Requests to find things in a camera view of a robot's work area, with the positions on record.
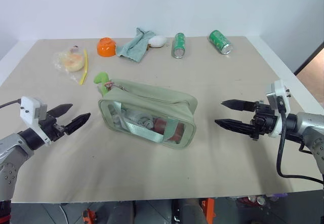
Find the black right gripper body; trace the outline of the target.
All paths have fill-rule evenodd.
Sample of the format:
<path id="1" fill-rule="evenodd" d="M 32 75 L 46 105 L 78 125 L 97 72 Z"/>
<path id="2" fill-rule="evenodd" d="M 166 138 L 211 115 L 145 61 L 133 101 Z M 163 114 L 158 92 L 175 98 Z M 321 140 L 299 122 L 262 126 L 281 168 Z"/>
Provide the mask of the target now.
<path id="1" fill-rule="evenodd" d="M 270 105 L 255 102 L 255 115 L 250 121 L 254 127 L 251 138 L 258 140 L 259 135 L 271 133 L 276 125 L 277 116 Z"/>

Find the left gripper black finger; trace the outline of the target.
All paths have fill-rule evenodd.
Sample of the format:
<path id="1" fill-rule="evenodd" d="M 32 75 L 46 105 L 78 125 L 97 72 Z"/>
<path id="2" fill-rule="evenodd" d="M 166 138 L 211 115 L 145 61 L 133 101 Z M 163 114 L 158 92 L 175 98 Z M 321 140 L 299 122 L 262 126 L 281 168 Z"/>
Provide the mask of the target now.
<path id="1" fill-rule="evenodd" d="M 47 114 L 49 114 L 50 116 L 52 116 L 54 118 L 58 118 L 58 117 L 64 115 L 72 106 L 73 106 L 73 104 L 60 104 L 57 107 L 49 110 L 47 112 Z"/>
<path id="2" fill-rule="evenodd" d="M 74 133 L 76 130 L 78 130 L 80 127 L 82 127 L 90 118 L 91 114 L 90 113 L 85 113 L 81 114 L 78 117 L 74 118 L 71 123 L 68 125 L 64 126 L 64 132 L 67 135 L 71 135 Z"/>

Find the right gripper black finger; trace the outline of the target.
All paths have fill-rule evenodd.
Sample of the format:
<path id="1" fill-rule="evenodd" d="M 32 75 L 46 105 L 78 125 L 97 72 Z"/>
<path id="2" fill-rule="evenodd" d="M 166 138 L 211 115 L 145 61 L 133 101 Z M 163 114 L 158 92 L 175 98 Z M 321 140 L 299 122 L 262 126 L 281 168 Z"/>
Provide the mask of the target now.
<path id="1" fill-rule="evenodd" d="M 256 110 L 256 103 L 243 101 L 243 100 L 226 100 L 221 103 L 221 105 L 237 111 L 248 111 L 254 112 Z"/>
<path id="2" fill-rule="evenodd" d="M 233 119 L 215 119 L 215 123 L 220 127 L 230 130 L 233 132 L 241 133 L 241 134 L 252 134 L 253 126 L 250 124 L 242 123 L 238 120 Z"/>

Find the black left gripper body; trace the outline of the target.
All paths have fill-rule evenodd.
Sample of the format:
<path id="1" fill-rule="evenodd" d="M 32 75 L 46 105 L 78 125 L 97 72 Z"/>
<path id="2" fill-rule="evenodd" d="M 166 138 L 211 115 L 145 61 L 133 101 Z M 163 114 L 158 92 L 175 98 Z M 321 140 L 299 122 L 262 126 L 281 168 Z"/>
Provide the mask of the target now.
<path id="1" fill-rule="evenodd" d="M 46 118 L 39 121 L 39 126 L 51 142 L 55 142 L 63 137 L 66 131 L 66 127 L 59 125 L 57 119 L 50 114 L 46 114 Z"/>

